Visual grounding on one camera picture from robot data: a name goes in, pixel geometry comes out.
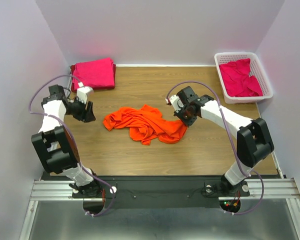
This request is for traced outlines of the orange t shirt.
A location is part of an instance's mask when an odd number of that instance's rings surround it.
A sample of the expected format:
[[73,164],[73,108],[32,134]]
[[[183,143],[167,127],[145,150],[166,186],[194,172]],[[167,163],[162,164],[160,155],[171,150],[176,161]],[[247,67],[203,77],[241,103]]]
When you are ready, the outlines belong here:
[[130,138],[146,146],[153,139],[165,144],[176,144],[188,129],[181,120],[166,120],[160,110],[147,104],[140,109],[121,107],[106,115],[103,125],[108,131],[128,128]]

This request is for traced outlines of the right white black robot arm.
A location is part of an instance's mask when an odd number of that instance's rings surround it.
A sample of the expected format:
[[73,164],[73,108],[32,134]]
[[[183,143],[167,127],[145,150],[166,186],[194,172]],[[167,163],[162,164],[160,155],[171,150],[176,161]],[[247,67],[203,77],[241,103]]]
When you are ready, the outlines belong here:
[[225,195],[236,192],[255,166],[274,151],[268,125],[260,117],[239,115],[222,106],[217,98],[207,94],[198,96],[190,86],[168,97],[166,102],[186,127],[202,118],[225,129],[235,157],[235,162],[221,177],[220,189]]

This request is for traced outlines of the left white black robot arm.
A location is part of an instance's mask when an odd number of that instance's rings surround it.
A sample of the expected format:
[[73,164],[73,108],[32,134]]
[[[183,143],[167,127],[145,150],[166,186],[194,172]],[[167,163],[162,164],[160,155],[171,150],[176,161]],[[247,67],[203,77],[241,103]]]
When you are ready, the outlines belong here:
[[42,126],[32,135],[32,145],[47,173],[66,176],[74,182],[70,185],[73,190],[84,197],[95,198],[101,193],[101,184],[95,180],[96,174],[91,169],[84,168],[75,141],[63,125],[66,115],[84,123],[95,121],[93,103],[88,100],[93,89],[80,84],[74,99],[68,99],[64,88],[58,84],[48,89],[49,96],[41,103]]

